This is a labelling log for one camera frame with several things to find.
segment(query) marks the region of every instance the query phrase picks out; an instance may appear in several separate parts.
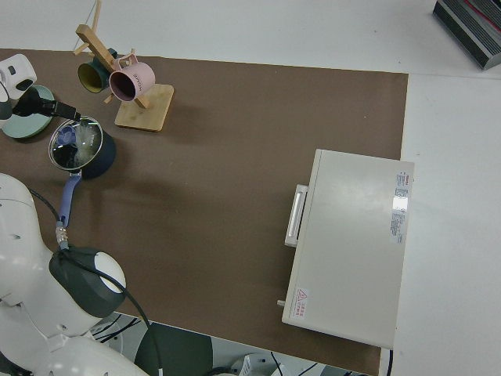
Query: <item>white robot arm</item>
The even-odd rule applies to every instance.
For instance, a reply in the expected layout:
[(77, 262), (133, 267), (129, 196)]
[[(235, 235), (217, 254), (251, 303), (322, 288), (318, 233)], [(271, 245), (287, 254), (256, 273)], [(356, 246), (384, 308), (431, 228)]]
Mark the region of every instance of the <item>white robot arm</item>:
[(80, 119), (74, 107), (41, 98), (32, 86), (36, 81), (37, 75), (25, 55), (18, 53), (0, 61), (0, 129), (13, 114), (43, 114), (75, 121)]
[[(125, 285), (108, 254), (89, 248), (69, 252)], [(29, 190), (0, 174), (0, 357), (34, 376), (146, 376), (89, 333), (123, 294), (65, 260), (43, 243)]]

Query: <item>green mug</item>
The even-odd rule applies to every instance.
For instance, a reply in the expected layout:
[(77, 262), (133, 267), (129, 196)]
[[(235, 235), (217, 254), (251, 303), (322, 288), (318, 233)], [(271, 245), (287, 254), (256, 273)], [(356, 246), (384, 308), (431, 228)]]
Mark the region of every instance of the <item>green mug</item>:
[[(114, 59), (117, 58), (117, 51), (114, 49), (108, 51)], [(106, 89), (110, 85), (110, 74), (97, 57), (78, 67), (80, 83), (90, 92), (101, 92)]]

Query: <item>white case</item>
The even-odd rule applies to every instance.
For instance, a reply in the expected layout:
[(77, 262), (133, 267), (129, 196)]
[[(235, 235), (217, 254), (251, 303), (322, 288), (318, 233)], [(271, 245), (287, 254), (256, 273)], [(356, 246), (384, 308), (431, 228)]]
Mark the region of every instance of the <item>white case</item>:
[(393, 348), (413, 169), (316, 151), (284, 323)]

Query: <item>blue saucepan handle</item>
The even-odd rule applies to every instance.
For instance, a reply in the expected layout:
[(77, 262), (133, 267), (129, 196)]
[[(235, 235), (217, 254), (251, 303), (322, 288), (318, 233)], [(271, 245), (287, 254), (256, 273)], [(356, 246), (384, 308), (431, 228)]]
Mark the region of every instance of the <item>blue saucepan handle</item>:
[(80, 181), (81, 171), (79, 171), (79, 173), (70, 174), (70, 177), (64, 185), (63, 199), (61, 200), (61, 209), (59, 210), (59, 217), (61, 218), (61, 222), (63, 223), (64, 228), (67, 228), (70, 224), (70, 211), (73, 192)]

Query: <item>warning label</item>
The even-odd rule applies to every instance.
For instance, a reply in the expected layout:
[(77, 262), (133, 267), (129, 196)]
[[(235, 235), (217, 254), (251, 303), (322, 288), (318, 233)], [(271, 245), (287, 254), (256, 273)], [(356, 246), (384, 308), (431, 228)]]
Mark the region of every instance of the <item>warning label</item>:
[(296, 287), (296, 294), (294, 295), (294, 304), (292, 306), (291, 315), (293, 319), (305, 319), (309, 293), (310, 291), (305, 288)]
[(407, 172), (400, 172), (397, 174), (395, 182), (395, 195), (393, 196), (390, 225), (391, 241), (397, 244), (401, 244), (404, 241), (408, 205), (409, 174)]

